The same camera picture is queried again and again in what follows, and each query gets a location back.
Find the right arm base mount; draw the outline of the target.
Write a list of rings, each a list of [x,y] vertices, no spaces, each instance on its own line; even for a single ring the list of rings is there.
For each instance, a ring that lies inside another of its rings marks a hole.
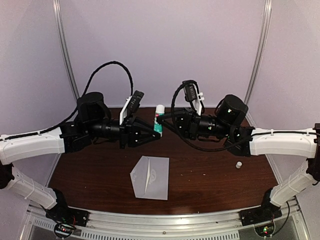
[[[276,232],[275,219],[282,216],[281,210],[261,210],[260,207],[239,212],[242,226],[253,225],[255,233],[262,238],[271,237]]]

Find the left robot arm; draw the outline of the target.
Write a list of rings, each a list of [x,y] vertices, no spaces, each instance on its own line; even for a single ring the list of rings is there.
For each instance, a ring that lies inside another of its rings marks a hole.
[[[135,148],[159,140],[161,134],[151,124],[134,116],[143,92],[135,91],[119,114],[113,119],[100,92],[86,93],[77,100],[77,116],[73,121],[59,124],[52,130],[3,135],[0,138],[0,188],[12,190],[52,213],[61,222],[72,218],[72,211],[57,190],[45,187],[21,173],[13,163],[49,154],[81,151],[97,139],[119,142],[120,148]]]

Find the grey envelope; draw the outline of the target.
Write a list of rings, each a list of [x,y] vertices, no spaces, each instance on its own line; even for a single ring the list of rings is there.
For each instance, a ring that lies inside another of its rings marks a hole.
[[[169,166],[168,157],[142,156],[130,172],[135,197],[168,200]]]

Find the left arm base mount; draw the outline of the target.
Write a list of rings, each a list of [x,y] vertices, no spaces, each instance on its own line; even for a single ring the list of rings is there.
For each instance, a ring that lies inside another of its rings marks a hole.
[[[66,211],[45,209],[45,216],[55,222],[53,233],[58,239],[66,239],[80,232],[79,227],[86,227],[89,212],[86,210],[68,208]]]

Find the white green glue stick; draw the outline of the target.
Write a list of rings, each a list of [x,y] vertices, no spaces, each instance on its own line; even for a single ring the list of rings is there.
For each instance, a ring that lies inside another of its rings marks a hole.
[[[155,108],[153,130],[159,133],[160,136],[163,135],[163,126],[160,123],[159,117],[163,116],[164,114],[165,114],[165,106],[162,104],[158,104]]]

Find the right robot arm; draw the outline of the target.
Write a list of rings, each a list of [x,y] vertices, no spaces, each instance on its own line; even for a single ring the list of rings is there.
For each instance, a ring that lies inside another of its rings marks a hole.
[[[244,127],[248,106],[235,95],[226,95],[214,115],[205,115],[193,106],[157,115],[156,121],[189,144],[191,140],[225,140],[220,151],[235,156],[289,155],[305,162],[283,183],[266,191],[256,210],[259,220],[268,220],[290,198],[320,181],[320,125],[302,130],[274,130]]]

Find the white glue stick cap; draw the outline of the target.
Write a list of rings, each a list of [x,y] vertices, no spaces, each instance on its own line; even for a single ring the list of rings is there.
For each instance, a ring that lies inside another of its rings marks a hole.
[[[237,169],[240,169],[240,168],[242,167],[242,165],[243,165],[242,162],[238,161],[238,162],[236,163],[236,166],[235,166],[235,167],[236,167]]]

